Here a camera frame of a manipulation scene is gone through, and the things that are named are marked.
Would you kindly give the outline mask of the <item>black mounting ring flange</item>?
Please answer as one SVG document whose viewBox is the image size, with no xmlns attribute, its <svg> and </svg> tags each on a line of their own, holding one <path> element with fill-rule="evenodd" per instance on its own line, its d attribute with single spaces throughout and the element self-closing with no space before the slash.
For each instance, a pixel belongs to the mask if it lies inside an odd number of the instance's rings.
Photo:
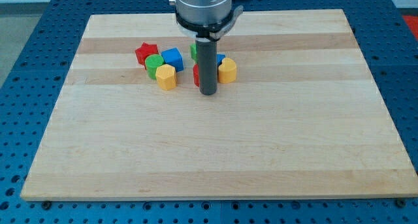
<svg viewBox="0 0 418 224">
<path fill-rule="evenodd" d="M 217 42 L 233 28 L 243 11 L 244 7 L 242 5 L 237 6 L 220 22 L 208 25 L 199 25 L 188 22 L 183 19 L 178 12 L 175 12 L 175 15 L 179 30 L 184 35 L 199 42 Z"/>
</svg>

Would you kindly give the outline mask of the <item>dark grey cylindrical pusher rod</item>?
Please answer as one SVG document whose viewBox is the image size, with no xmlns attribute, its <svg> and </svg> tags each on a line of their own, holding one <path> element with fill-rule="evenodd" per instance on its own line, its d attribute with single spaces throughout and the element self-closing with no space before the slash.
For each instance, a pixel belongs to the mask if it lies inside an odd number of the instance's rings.
<svg viewBox="0 0 418 224">
<path fill-rule="evenodd" d="M 199 89 L 203 95 L 213 95 L 217 91 L 217 43 L 195 41 Z"/>
</svg>

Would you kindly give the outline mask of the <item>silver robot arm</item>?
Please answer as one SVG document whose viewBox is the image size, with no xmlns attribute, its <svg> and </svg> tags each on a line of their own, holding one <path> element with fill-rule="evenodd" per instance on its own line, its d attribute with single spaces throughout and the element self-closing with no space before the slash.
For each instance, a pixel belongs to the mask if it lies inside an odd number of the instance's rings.
<svg viewBox="0 0 418 224">
<path fill-rule="evenodd" d="M 180 30 L 195 39 L 199 89 L 203 95 L 217 91 L 217 42 L 235 25 L 243 6 L 233 0 L 169 0 Z"/>
</svg>

